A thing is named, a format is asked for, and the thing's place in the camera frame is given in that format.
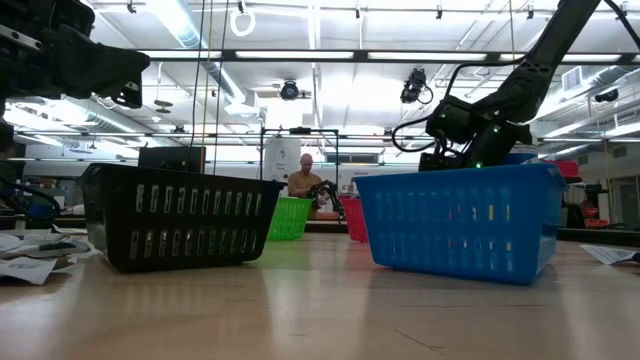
plastic basket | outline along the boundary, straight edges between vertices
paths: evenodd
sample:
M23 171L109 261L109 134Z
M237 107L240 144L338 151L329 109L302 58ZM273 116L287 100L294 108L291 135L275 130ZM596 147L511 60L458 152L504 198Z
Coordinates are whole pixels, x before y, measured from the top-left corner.
M122 272L239 264L262 254L284 184L91 164L89 240Z
M565 182L554 164L355 181L377 264L530 284L555 252Z
M349 228L349 236L351 240L368 242L367 228L364 224L364 214L362 213L362 203L360 199L343 199L345 215L347 216L347 227Z
M304 234L311 199L281 197L273 214L267 240L297 240Z

green basket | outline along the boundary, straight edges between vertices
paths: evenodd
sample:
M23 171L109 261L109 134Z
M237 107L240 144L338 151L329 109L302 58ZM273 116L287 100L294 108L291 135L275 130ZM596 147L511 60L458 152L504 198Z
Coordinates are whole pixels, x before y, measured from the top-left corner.
M297 199L290 197L278 198L276 211L269 228L269 241L297 240L304 234L307 224L310 199Z

wire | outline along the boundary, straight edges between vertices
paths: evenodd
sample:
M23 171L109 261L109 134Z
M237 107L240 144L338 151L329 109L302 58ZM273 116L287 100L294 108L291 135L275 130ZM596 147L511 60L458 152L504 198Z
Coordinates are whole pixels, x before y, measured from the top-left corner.
M202 15L200 15L200 32L198 33L200 36L200 41L198 41L198 59L200 59L200 55L202 54L202 31L204 30L204 10L206 1L202 1ZM189 143L189 150L187 151L187 166L184 169L185 171L189 171L189 165L191 163L191 149L193 148L193 141L196 139L196 102L198 99L198 79L200 78L200 60L198 60L198 65L196 66L196 80L193 87L193 104L191 106L191 143Z
M211 11L209 12L209 39L213 39L213 0L209 1L209 7L211 8ZM209 69L209 66L211 66L211 45L209 45L209 48L207 49L207 69ZM207 126L207 105L209 104L209 101L207 100L207 94L209 93L209 76L207 75L206 77L206 81L205 81L205 85L204 85L204 91L205 91L205 96L204 96L204 109L202 111L202 147L200 148L200 172L202 174L204 174L204 163L205 163L205 147L204 147L204 133L206 132L206 126Z
M636 43L638 49L640 49L640 37L638 37L636 31L633 30L633 27L629 23L629 20L627 19L624 11L622 11L622 9L620 9L620 7L613 2L613 0L604 0L604 2L609 5L609 7L613 10L613 12L616 13L616 15L618 15L618 19L620 19L620 22L622 23L624 28L627 29L629 35L631 35L631 38Z
M445 96L449 95L449 93L451 93L451 89L453 88L453 83L456 81L456 77L458 77L458 73L460 72L460 70L464 69L464 68L468 68L468 67L474 67L474 66L481 66L481 67L501 67L501 66L509 66L509 65L517 65L520 64L521 62L523 62L525 60L527 56L521 56L515 60L511 60L511 61L503 61L503 62L486 62L486 61L480 61L480 62L468 62L468 63L464 63L464 64L460 64L456 67L456 69L453 71L453 75L451 76L451 80L449 80L449 85L447 86L447 91L445 92Z
M0 191L0 199L2 199L4 201L4 203L5 203L5 205L9 206L16 213L26 216L27 219L47 220L47 221L53 221L55 218L60 216L60 204L58 204L58 202L53 197L51 197L50 195L47 195L47 194L45 194L45 193L43 193L43 192L41 192L39 190L31 189L31 188L29 188L27 186L23 186L23 185L20 185L20 184L14 184L13 182L9 181L4 176L0 176L0 183L6 185L7 188L22 190L22 191L26 191L26 192L28 192L28 193L30 193L32 195L39 196L39 197L47 200L47 202L51 203L51 205L53 205L53 214L45 215L45 216L33 215L32 213L29 212L29 210L25 209L22 205L20 205L13 197L11 197L10 195Z
M429 104L431 104L431 102L433 101L433 98L434 98L433 90L431 90L431 88L430 88L430 87L428 87L428 86L425 86L425 88L424 88L424 89L425 89L425 90L427 90L427 91L429 91L429 93L431 94L431 98L429 99L429 101L426 101L426 102L422 102L422 101L420 101L420 99L418 99L418 102L419 102L420 104L422 104L422 105L429 105Z
M408 122L406 122L406 123L404 123L404 124L402 124L402 125L400 125L400 126L396 127L395 129L393 129L393 131L391 132L391 142L393 143L393 146L395 146L398 150L400 150L400 151L402 151L402 152L406 152L406 153L421 152L421 151L425 151L425 150L427 150L428 148L432 147L432 146L435 144L435 141L432 141L432 142L428 143L427 145L425 145L425 146L423 146L423 147L416 148L416 149L409 149L409 148L406 148L406 147L404 147L404 146L400 145L400 144L398 143L398 141L396 141L396 134L398 133L398 131L400 131L400 130L402 130L403 128L406 128L406 127L408 127L408 126L411 126L411 125L415 125L415 124L419 124L419 123L421 123L421 122L424 122L424 121L426 121L428 118L429 118L429 117L427 116L427 117L423 117L423 118L420 118L420 119L417 119L417 120L408 121Z
M227 0L227 5L224 10L224 25L222 28L222 44L220 46L220 51L224 51L224 42L227 39L227 21L229 19L229 0ZM213 175L216 174L216 163L218 160L218 127L220 126L220 82L222 79L222 66L224 60L220 59L220 71L218 72L218 97L216 102L216 139L214 141L213 147Z

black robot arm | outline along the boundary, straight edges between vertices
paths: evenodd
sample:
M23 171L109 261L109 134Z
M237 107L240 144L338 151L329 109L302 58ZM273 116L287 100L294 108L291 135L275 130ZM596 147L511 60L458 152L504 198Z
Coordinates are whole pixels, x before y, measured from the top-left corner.
M605 2L618 12L613 2ZM445 97L425 118L426 132L436 139L437 145L434 154L422 155L420 170L498 165L517 141L531 144L526 123L535 118L558 65L599 4L600 0L561 0L540 39L524 57L510 63L458 66ZM626 19L621 20L627 27ZM449 94L460 69L507 64L518 66L495 93L478 102L470 104ZM465 145L464 150L453 152L457 154L455 157L446 157L449 142Z

